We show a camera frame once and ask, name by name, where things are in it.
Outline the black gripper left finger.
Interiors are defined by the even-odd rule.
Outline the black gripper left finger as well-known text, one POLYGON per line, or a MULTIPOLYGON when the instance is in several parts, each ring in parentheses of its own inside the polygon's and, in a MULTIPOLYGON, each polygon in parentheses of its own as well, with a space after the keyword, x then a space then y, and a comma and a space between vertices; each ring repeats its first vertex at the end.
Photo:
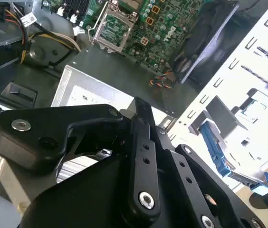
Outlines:
POLYGON ((13 204, 26 203, 25 214, 41 193, 109 157, 157 160, 152 109, 138 97, 134 108, 132 117, 109 104, 1 112, 0 183, 13 204))

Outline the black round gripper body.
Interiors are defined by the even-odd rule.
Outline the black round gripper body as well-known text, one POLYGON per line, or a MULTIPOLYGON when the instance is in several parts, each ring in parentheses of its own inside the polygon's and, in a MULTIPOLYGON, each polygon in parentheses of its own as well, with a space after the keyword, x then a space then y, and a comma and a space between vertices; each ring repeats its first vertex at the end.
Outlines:
POLYGON ((154 157, 109 157, 37 196, 20 227, 195 227, 190 206, 172 190, 154 157))

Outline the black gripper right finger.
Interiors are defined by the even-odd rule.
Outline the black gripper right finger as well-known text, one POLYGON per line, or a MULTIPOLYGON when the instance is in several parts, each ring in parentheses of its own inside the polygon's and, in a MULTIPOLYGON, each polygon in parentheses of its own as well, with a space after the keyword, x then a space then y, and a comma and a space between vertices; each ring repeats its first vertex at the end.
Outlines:
POLYGON ((263 228, 260 218, 186 144, 173 147, 156 127, 157 156, 168 169, 182 218, 190 228, 263 228))

